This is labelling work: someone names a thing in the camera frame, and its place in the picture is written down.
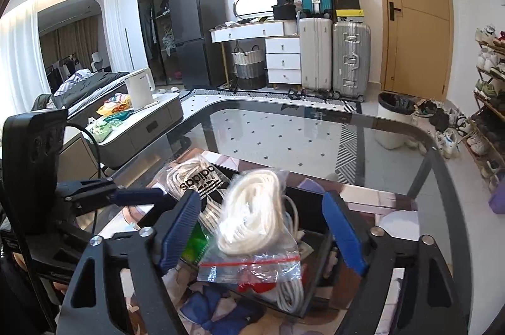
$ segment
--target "white rope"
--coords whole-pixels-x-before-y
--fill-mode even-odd
[[[167,173],[167,187],[169,192],[174,196],[174,198],[180,200],[185,193],[185,190],[181,189],[181,184],[187,184],[190,179],[194,176],[201,175],[201,172],[208,170],[211,164],[202,156],[193,157],[178,166],[174,167]],[[215,233],[218,228],[219,218],[221,216],[221,204],[215,202],[208,194],[205,195],[207,198],[207,205],[203,211],[200,212],[199,220],[200,223],[212,234]]]
[[[282,211],[277,174],[256,170],[242,176],[226,194],[218,248],[225,254],[239,255],[268,247],[283,228]]]

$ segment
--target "white trash can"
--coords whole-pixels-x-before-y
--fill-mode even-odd
[[[396,106],[395,98],[404,98],[407,108]],[[379,94],[379,109],[377,116],[388,120],[401,121],[402,123],[412,123],[412,113],[414,112],[414,103],[404,96],[380,93]],[[375,131],[375,139],[377,142],[387,149],[394,149],[403,146],[408,136],[405,134],[390,133],[387,131]]]

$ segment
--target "coffee table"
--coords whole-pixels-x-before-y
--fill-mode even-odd
[[[386,150],[374,139],[377,131],[410,136],[427,153],[423,157],[419,152]],[[289,170],[297,181],[315,180],[324,190],[340,191],[351,210],[368,212],[376,225],[392,212],[416,210],[420,233],[435,238],[449,265],[468,320],[472,275],[463,214],[443,157],[419,128],[326,108],[223,99],[158,138],[113,178],[129,187],[152,185],[163,166],[184,159],[193,149],[205,152],[211,162],[236,166],[238,171],[263,165]],[[116,231],[109,223],[111,212],[103,213],[107,219],[98,220],[98,230],[104,227],[101,234],[107,236]],[[295,325],[302,325],[303,331],[301,327],[295,331],[290,324],[290,333],[335,333],[342,317],[308,316]],[[278,324],[283,324],[274,315],[262,321],[263,329],[255,333],[279,333]]]

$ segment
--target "pillow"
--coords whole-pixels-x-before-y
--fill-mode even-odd
[[[54,96],[65,94],[68,90],[70,90],[73,86],[75,86],[80,81],[87,79],[93,75],[89,69],[81,69],[77,70],[74,74],[72,74],[69,78],[67,78],[62,85],[55,91]]]

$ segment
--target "white kettle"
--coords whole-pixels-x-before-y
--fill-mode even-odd
[[[152,97],[155,91],[155,82],[152,79],[151,69],[136,70],[124,77],[128,94],[131,98],[133,110],[137,111],[148,105],[157,103]]]

